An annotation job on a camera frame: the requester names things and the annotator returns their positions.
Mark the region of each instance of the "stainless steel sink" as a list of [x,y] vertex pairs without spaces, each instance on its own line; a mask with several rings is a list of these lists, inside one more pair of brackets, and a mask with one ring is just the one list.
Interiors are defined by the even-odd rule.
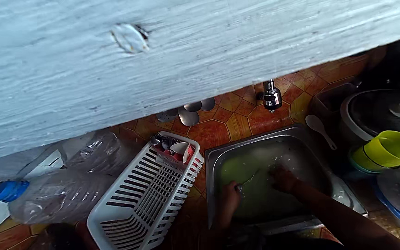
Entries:
[[[313,185],[320,191],[330,195],[338,202],[352,208],[358,213],[367,216],[367,211],[359,203],[356,196],[338,178],[326,163],[309,134],[308,128],[302,124],[282,128],[266,134],[249,137],[240,141],[222,145],[205,151],[206,156],[206,191],[208,201],[208,224],[211,227],[216,199],[220,193],[220,174],[222,165],[228,159],[239,154],[251,151],[254,148],[264,149],[265,152],[278,152],[279,147],[293,149],[288,157],[288,168],[303,181]],[[233,219],[235,223],[255,225],[265,235],[278,234],[289,231],[303,230],[322,226],[322,223],[306,208],[291,211],[281,217],[271,216],[254,218],[252,220]]]

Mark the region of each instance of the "blue bottle cap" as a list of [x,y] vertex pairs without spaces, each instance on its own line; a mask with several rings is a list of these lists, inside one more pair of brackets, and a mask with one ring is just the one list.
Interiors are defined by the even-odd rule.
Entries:
[[0,201],[11,202],[21,196],[29,186],[28,181],[4,181],[0,184]]

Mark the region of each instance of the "white plastic dish rack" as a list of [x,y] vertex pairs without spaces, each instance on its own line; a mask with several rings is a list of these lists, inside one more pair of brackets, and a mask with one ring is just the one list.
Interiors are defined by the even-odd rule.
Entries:
[[87,219],[87,227],[100,250],[147,250],[162,243],[178,210],[202,168],[200,145],[188,138],[160,132],[195,147],[185,170],[156,162],[148,142]]

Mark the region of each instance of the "faucet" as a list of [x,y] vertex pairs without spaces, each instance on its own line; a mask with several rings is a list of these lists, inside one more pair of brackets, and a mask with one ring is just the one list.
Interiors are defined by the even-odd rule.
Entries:
[[271,113],[282,106],[281,91],[275,87],[273,79],[263,82],[263,92],[257,93],[257,99],[262,100],[264,107]]

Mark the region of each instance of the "soapy water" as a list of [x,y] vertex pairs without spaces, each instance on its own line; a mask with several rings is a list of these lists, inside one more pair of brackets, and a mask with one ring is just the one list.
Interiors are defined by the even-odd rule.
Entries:
[[324,177],[316,171],[316,160],[301,141],[266,140],[259,141],[257,146],[242,146],[227,153],[219,174],[221,187],[232,180],[244,183],[255,173],[242,187],[242,201],[235,218],[275,219],[303,210],[303,205],[294,196],[272,188],[274,179],[269,171],[276,166],[283,166],[320,190],[325,189]]

